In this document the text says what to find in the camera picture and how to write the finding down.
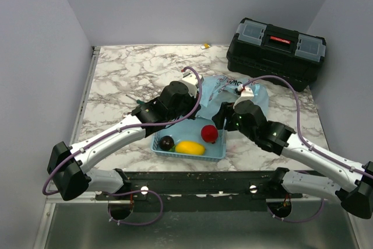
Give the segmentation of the smooth red fake apple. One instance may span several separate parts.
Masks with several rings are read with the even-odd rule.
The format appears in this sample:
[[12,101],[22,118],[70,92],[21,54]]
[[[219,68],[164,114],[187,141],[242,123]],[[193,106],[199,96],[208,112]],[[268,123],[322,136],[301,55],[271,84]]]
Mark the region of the smooth red fake apple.
[[205,125],[201,129],[200,135],[206,143],[215,143],[219,137],[219,132],[214,125]]

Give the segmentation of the light blue plastic bag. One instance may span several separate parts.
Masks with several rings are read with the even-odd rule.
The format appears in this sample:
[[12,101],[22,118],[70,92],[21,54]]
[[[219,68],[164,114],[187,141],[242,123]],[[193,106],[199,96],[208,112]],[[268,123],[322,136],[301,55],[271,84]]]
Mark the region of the light blue plastic bag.
[[[196,116],[211,120],[220,110],[222,102],[234,103],[238,99],[239,95],[235,90],[240,84],[247,81],[248,78],[231,78],[226,75],[204,77],[200,100],[201,108]],[[259,106],[267,116],[269,96],[266,87],[260,83],[252,83],[248,86],[254,93],[252,102]]]

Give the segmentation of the yellow fake fruit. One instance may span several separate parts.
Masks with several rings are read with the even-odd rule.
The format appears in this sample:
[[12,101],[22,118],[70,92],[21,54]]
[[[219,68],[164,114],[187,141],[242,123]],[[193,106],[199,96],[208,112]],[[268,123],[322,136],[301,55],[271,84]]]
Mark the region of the yellow fake fruit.
[[203,145],[193,141],[181,141],[175,146],[175,152],[188,155],[202,156],[205,150]]

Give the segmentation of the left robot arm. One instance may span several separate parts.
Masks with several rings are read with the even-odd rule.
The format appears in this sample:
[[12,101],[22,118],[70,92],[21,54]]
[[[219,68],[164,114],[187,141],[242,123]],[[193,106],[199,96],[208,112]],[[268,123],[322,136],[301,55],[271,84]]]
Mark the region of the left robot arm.
[[56,190],[47,191],[44,187],[43,194],[59,194],[70,201],[86,191],[102,191],[124,199],[129,194],[124,172],[97,170],[95,165],[126,145],[193,118],[200,109],[201,95],[199,82],[173,81],[159,97],[138,105],[104,132],[71,146],[64,142],[56,144],[47,166],[47,181],[53,182]]

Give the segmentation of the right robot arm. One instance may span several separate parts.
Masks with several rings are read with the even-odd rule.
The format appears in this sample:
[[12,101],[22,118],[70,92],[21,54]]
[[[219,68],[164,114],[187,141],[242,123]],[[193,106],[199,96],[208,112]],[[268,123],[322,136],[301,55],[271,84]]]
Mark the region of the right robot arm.
[[249,100],[237,105],[222,103],[212,120],[218,129],[239,131],[262,150],[296,160],[319,173],[285,171],[269,181],[272,196],[308,194],[340,202],[345,211],[358,218],[372,217],[372,162],[354,162],[314,145],[292,128],[267,120],[261,108]]

